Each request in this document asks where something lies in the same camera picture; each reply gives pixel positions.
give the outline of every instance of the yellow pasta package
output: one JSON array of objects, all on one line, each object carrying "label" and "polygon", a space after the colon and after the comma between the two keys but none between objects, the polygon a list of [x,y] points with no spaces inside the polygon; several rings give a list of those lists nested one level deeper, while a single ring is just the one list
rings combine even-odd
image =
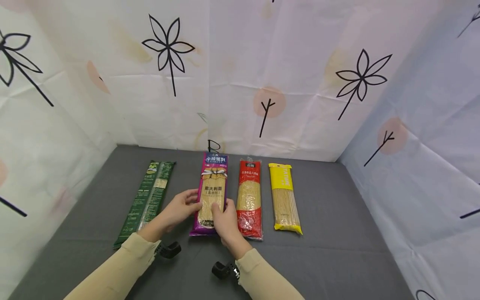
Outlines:
[{"label": "yellow pasta package", "polygon": [[290,230],[303,235],[300,218],[293,194],[291,165],[271,163],[270,182],[272,184],[273,210],[275,213],[275,230]]}]

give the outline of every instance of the pasta package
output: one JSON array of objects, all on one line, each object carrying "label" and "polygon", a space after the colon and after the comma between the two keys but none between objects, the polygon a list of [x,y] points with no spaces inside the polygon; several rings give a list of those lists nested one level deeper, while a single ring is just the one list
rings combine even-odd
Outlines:
[{"label": "pasta package", "polygon": [[260,168],[260,161],[240,160],[237,219],[242,235],[253,240],[263,240],[264,238],[260,197]]},{"label": "pasta package", "polygon": [[120,248],[132,233],[141,230],[160,212],[174,165],[175,162],[150,161],[113,249]]},{"label": "pasta package", "polygon": [[293,194],[291,165],[268,164],[272,184],[275,230],[290,230],[303,235]]},{"label": "pasta package", "polygon": [[207,152],[204,154],[202,175],[198,188],[198,201],[202,209],[195,213],[195,222],[190,236],[215,235],[212,204],[218,203],[220,210],[225,210],[227,187],[228,156]]}]

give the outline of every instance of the white fabric backdrop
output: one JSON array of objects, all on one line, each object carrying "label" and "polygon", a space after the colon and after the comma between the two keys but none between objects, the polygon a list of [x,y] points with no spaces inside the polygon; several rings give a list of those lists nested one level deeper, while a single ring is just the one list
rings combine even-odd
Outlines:
[{"label": "white fabric backdrop", "polygon": [[[368,85],[362,102],[355,94],[338,120],[353,93],[336,97],[349,83],[336,72],[357,71],[365,49],[369,66],[392,54],[366,73],[390,79],[439,0],[44,0],[32,6],[55,49],[97,99],[116,142],[203,150],[210,139],[211,148],[228,153],[335,161],[389,84]],[[165,46],[142,44],[157,39],[150,16],[165,34],[173,25],[169,49],[180,51],[182,62],[170,51],[172,70]],[[89,82],[89,61],[108,92]],[[366,68],[363,56],[362,75]],[[260,137],[261,103],[271,98]]]},{"label": "white fabric backdrop", "polygon": [[28,7],[0,5],[0,197],[26,214],[0,204],[0,299],[7,299],[115,144]]},{"label": "white fabric backdrop", "polygon": [[340,158],[418,300],[479,299],[477,5],[444,8]]}]

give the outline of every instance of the green pasta package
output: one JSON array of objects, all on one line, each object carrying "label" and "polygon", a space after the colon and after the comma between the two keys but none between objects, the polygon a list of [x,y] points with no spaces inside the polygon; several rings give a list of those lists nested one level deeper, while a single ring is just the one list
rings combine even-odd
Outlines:
[{"label": "green pasta package", "polygon": [[120,248],[132,233],[142,229],[158,215],[174,165],[175,162],[150,161],[119,237],[113,244],[114,249]]}]

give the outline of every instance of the gray mat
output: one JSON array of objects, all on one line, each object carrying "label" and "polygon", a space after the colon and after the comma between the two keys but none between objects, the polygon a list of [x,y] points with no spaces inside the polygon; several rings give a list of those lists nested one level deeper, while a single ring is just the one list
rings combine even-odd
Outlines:
[{"label": "gray mat", "polygon": [[[230,155],[229,198],[236,199],[239,159]],[[203,154],[119,146],[30,268],[11,300],[63,299],[113,254],[112,245],[151,159],[177,161],[163,207],[198,187]],[[413,299],[370,212],[343,165],[261,158],[264,241],[260,254],[306,299]],[[268,163],[291,164],[304,235],[273,229]],[[188,219],[164,237],[182,252],[156,259],[128,299],[249,299],[233,280],[211,274],[216,261],[232,258],[218,237],[191,237]]]}]

